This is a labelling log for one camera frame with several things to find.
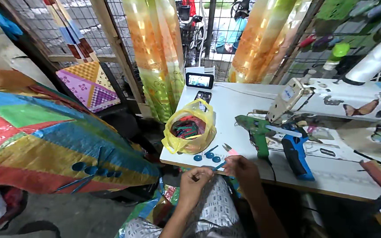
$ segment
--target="snips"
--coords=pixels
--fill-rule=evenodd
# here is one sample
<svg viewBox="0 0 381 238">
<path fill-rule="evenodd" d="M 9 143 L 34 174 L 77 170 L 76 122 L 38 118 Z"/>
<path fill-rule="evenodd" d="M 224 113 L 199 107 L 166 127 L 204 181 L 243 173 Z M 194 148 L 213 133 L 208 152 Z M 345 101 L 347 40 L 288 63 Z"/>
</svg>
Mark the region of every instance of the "snips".
<svg viewBox="0 0 381 238">
<path fill-rule="evenodd" d="M 239 155 L 239 153 L 236 152 L 235 149 L 231 148 L 230 145 L 228 145 L 228 144 L 226 144 L 226 143 L 223 145 L 223 148 L 227 151 L 227 153 L 228 153 L 229 155 Z"/>
</svg>

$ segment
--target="yellow plastic bag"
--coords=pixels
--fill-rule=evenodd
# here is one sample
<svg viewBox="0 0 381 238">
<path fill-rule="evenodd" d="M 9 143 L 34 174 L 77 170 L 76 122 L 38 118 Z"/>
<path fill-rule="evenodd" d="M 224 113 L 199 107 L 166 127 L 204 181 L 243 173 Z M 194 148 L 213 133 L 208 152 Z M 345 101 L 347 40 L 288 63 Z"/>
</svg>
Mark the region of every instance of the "yellow plastic bag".
<svg viewBox="0 0 381 238">
<path fill-rule="evenodd" d="M 199 103 L 204 104 L 207 107 L 207 111 L 199 109 Z M 205 122 L 205 132 L 199 137 L 193 140 L 187 140 L 175 137 L 171 132 L 170 128 L 173 123 L 182 118 L 183 116 L 196 116 Z M 185 105 L 182 109 L 175 112 L 166 123 L 166 128 L 164 130 L 164 139 L 161 140 L 167 150 L 174 154 L 176 152 L 182 152 L 185 154 L 198 154 L 199 152 L 206 149 L 211 141 L 213 141 L 217 130 L 214 126 L 214 112 L 213 107 L 206 103 L 204 100 L 198 98 Z"/>
</svg>

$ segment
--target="purple flower print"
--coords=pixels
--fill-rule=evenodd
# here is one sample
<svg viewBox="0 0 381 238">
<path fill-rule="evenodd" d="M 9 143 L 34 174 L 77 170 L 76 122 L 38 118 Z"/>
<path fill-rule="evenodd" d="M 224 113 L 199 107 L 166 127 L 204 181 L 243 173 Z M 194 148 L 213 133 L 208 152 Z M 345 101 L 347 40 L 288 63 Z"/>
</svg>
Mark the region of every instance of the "purple flower print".
<svg viewBox="0 0 381 238">
<path fill-rule="evenodd" d="M 65 83 L 70 83 L 70 80 L 68 80 L 66 76 L 64 76 L 62 80 L 63 80 L 63 82 L 65 82 Z"/>
<path fill-rule="evenodd" d="M 70 91 L 71 91 L 72 93 L 77 93 L 77 90 L 74 89 L 74 88 L 71 88 Z"/>
<path fill-rule="evenodd" d="M 79 85 L 79 87 L 82 89 L 82 91 L 85 90 L 85 89 L 88 89 L 88 88 L 86 88 L 85 84 Z"/>
</svg>

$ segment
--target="white table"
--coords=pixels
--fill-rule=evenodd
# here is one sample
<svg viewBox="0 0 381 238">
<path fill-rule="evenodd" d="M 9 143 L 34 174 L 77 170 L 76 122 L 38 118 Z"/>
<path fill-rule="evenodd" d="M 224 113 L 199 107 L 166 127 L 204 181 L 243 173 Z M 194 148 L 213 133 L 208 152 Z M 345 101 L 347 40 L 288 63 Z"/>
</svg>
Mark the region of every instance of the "white table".
<svg viewBox="0 0 381 238">
<path fill-rule="evenodd" d="M 215 127 L 217 129 L 213 142 L 205 151 L 219 145 L 213 150 L 213 153 L 221 157 L 220 163 L 222 163 L 224 158 L 228 156 L 222 145 L 227 143 L 238 153 L 258 165 L 260 176 L 264 182 L 274 182 L 271 167 L 265 161 L 257 158 L 257 151 L 249 141 L 247 130 L 241 126 L 235 126 L 235 116 L 246 115 L 254 109 L 268 110 L 273 102 L 268 98 L 274 99 L 282 89 L 283 86 L 279 85 L 234 83 L 215 83 L 211 90 L 202 89 L 213 94 L 209 104 L 213 106 L 215 112 Z M 199 90 L 199 88 L 185 86 L 177 110 L 193 101 Z M 188 168 L 219 165 L 219 163 L 215 163 L 205 156 L 203 156 L 202 161 L 195 161 L 193 156 L 190 154 L 171 154 L 166 148 L 163 148 L 160 160 L 166 164 Z M 381 187 L 373 181 L 367 172 L 357 171 L 363 170 L 363 168 L 356 161 L 362 159 L 366 161 L 367 159 L 353 152 L 347 153 L 347 156 L 342 158 L 344 160 L 307 155 L 306 161 L 315 177 L 313 182 L 296 179 L 284 152 L 270 150 L 269 158 L 276 173 L 277 184 L 283 186 L 356 200 L 376 199 L 381 194 Z"/>
</svg>

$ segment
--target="patterned pants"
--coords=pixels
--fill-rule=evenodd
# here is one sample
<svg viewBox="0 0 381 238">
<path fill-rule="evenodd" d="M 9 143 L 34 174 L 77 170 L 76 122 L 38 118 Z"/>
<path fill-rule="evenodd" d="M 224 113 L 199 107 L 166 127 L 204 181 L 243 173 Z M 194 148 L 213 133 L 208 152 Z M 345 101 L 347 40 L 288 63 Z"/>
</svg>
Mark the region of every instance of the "patterned pants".
<svg viewBox="0 0 381 238">
<path fill-rule="evenodd" d="M 125 237 L 157 238 L 161 231 L 161 228 L 138 217 L 127 224 Z M 196 208 L 189 216 L 183 235 L 184 238 L 207 236 L 245 237 L 229 188 L 220 175 L 214 176 L 205 185 Z"/>
</svg>

